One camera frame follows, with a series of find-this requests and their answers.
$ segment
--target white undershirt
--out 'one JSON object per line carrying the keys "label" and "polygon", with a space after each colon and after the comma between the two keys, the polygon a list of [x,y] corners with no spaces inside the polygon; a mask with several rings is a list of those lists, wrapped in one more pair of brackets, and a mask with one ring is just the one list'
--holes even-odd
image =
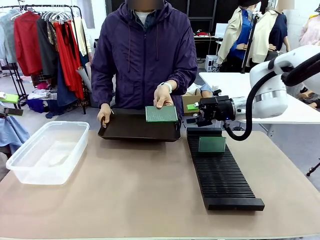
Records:
{"label": "white undershirt", "polygon": [[140,12],[140,11],[135,11],[135,14],[139,17],[140,21],[142,22],[143,25],[145,25],[147,16],[150,14],[151,12]]}

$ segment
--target red garment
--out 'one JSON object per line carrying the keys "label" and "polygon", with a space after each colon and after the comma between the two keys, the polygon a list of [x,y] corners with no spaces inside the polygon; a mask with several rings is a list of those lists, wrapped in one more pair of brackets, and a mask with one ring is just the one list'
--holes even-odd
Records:
{"label": "red garment", "polygon": [[61,60],[65,84],[70,91],[75,92],[78,99],[84,98],[82,78],[76,72],[81,67],[79,49],[72,31],[71,22],[59,24],[55,22],[56,41]]}
{"label": "red garment", "polygon": [[37,75],[42,71],[37,20],[39,15],[28,11],[14,21],[14,44],[17,62],[23,75]]}

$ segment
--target watch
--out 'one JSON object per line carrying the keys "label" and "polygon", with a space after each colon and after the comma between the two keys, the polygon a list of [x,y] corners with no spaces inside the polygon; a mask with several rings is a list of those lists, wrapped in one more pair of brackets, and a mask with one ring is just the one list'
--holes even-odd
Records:
{"label": "watch", "polygon": [[172,86],[171,86],[170,83],[162,82],[162,83],[159,84],[159,86],[162,86],[162,85],[167,85],[169,87],[169,94],[172,94]]}

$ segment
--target transparent plastic bin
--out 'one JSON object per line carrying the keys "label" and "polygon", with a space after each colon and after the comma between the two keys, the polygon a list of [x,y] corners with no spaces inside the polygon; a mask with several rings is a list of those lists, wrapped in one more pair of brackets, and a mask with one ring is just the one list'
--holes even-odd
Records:
{"label": "transparent plastic bin", "polygon": [[87,122],[52,121],[33,134],[6,162],[23,184],[62,185],[88,144]]}

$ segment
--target purple jacket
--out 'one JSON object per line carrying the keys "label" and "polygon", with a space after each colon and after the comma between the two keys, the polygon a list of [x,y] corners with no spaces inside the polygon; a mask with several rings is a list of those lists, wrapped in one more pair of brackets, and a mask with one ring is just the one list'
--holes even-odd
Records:
{"label": "purple jacket", "polygon": [[198,70],[190,21],[166,1],[147,29],[138,21],[127,0],[105,19],[91,66],[93,99],[99,105],[111,102],[116,74],[116,107],[143,109],[153,106],[160,83],[175,80],[171,96],[181,113],[181,95]]}

